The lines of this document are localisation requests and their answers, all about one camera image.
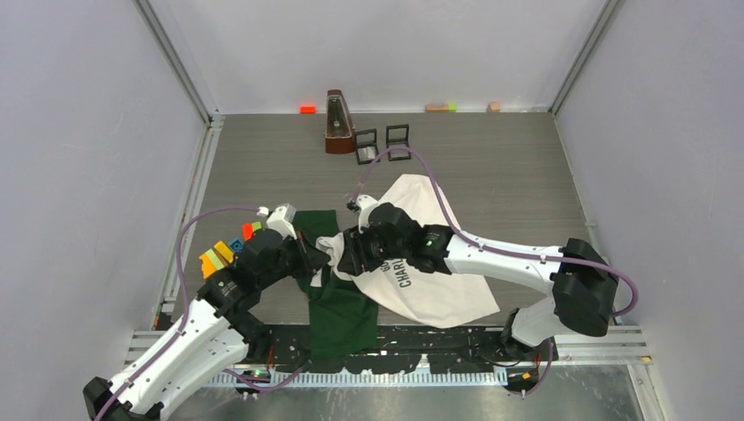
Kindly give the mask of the green and white t-shirt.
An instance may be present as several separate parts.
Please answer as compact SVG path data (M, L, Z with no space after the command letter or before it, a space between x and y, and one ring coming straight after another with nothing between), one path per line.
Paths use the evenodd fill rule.
M383 194L423 224L445 224L433 187L424 175L400 175ZM335 210L303 210L293 225L313 245L318 238L341 240ZM451 328L500 312L482 275L425 274L389 260L354 280L325 267L312 278L297 279L308 296L312 360L347 356L376 346L379 305L435 328Z

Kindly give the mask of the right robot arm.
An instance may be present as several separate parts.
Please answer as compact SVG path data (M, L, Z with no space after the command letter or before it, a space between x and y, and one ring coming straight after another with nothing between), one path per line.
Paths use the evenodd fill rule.
M601 338L613 317L619 278L581 239L564 246L522 246L450 225L422 225L383 203L339 240L329 254L332 267L344 275L363 275L401 259L426 274L483 275L544 293L544 299L507 318L500 347L514 360L533 355L559 334Z

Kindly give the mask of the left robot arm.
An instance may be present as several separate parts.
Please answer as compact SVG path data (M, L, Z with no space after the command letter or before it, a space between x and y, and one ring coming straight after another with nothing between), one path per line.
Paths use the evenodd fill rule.
M182 316L135 362L83 389L93 420L167 420L207 381L268 345L268 329L250 309L286 278L306 278L331 258L301 234L263 229L198 291Z

